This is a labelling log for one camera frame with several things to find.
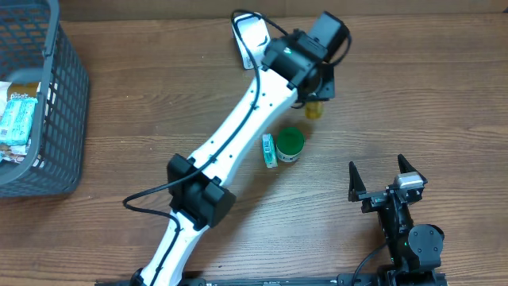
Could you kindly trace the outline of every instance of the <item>black bracket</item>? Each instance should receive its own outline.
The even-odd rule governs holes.
[[[170,182],[182,179],[195,172],[193,159],[175,154],[167,164],[167,177]],[[170,188],[173,195],[170,206],[175,212],[182,212],[200,230],[204,226],[216,226],[231,210],[237,197],[228,189],[220,186],[215,177],[208,178],[203,173],[186,182]]]

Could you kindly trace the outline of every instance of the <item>green container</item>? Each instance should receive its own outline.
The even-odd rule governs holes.
[[[295,162],[299,159],[305,145],[305,137],[296,127],[280,131],[277,137],[277,157],[282,162]]]

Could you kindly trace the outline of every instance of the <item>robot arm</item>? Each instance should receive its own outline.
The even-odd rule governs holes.
[[[224,151],[221,152],[215,163],[211,164],[202,172],[207,178],[217,178],[220,180],[220,187],[227,187],[231,184],[241,161],[250,150],[254,140],[259,138],[262,132],[264,132],[278,116],[289,109],[297,99],[297,90],[290,90],[287,88],[287,80],[271,69],[266,71],[260,69],[260,78],[262,85],[255,111],[238,135],[236,135]],[[252,81],[251,86],[242,100],[224,123],[222,123],[221,127],[219,127],[205,144],[190,155],[189,160],[194,160],[194,167],[199,168],[205,164],[210,158],[210,155],[215,153],[217,147],[221,146],[235,130],[238,126],[238,122],[241,121],[250,108],[255,93],[256,79]],[[199,238],[210,228],[208,225],[205,225],[200,230],[196,230],[194,228],[194,223],[181,211],[176,213],[172,211],[171,214],[179,220],[181,231],[175,240],[171,252],[169,252],[164,259],[164,263],[162,264],[163,270],[160,271],[154,283],[156,286],[178,285],[182,279],[183,266],[187,262]],[[141,272],[141,277],[145,285],[149,286],[152,284],[152,279],[156,275],[156,268],[159,267],[160,261],[167,252],[176,234],[175,228],[176,223],[171,220],[155,256]]]
[[[226,188],[254,140],[295,102],[326,101],[334,97],[333,67],[344,55],[328,63],[346,39],[350,45],[348,35],[342,21],[324,12],[309,34],[295,30],[269,44],[258,69],[259,76],[221,127],[187,159],[175,154],[168,163],[169,181],[183,180],[169,187],[173,195],[172,218],[154,258],[134,274],[129,285],[178,285],[183,266],[199,238],[216,226],[236,201]],[[231,139],[247,113],[250,113],[247,121]],[[210,158],[221,149],[210,163]]]

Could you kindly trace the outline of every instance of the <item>wire mesh basket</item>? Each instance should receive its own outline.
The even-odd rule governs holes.
[[[89,79],[62,30],[57,0],[0,0],[0,81],[40,82],[28,154],[20,164],[0,162],[0,197],[74,191]]]

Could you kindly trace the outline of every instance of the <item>green lid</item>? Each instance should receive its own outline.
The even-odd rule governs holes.
[[[305,138],[296,127],[283,129],[277,137],[277,149],[289,156],[300,153],[304,144]]]

